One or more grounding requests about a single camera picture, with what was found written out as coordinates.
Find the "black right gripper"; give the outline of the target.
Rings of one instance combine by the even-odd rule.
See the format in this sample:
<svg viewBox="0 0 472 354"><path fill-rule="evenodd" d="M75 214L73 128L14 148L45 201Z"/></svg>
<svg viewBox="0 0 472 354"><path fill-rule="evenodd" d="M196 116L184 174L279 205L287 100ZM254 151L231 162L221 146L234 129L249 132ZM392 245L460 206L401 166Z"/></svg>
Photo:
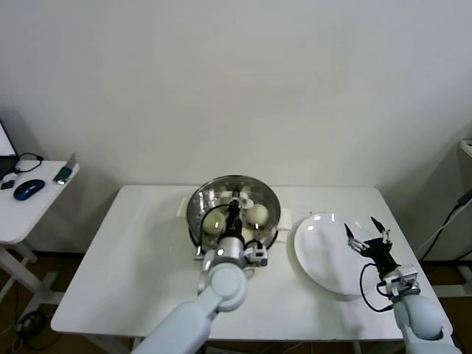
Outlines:
<svg viewBox="0 0 472 354"><path fill-rule="evenodd" d="M390 230L376 218L371 216L370 219L381 237L362 242L356 239L349 226L344 224L348 239L347 244L354 251L360 251L362 257L371 259L380 275L387 275L400 266L390 254L392 249L392 242L389 237Z"/></svg>

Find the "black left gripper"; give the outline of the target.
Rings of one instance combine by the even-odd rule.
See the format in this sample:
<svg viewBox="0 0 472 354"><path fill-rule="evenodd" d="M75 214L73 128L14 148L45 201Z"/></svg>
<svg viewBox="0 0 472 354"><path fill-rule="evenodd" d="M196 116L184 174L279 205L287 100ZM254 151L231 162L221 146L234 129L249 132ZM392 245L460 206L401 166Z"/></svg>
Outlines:
<svg viewBox="0 0 472 354"><path fill-rule="evenodd" d="M224 237L235 237L238 240L243 239L243 222L240 219L240 207L245 206L245 193L238 192L238 188L232 191L231 202L228 206L228 215L226 218L226 228Z"/></svg>

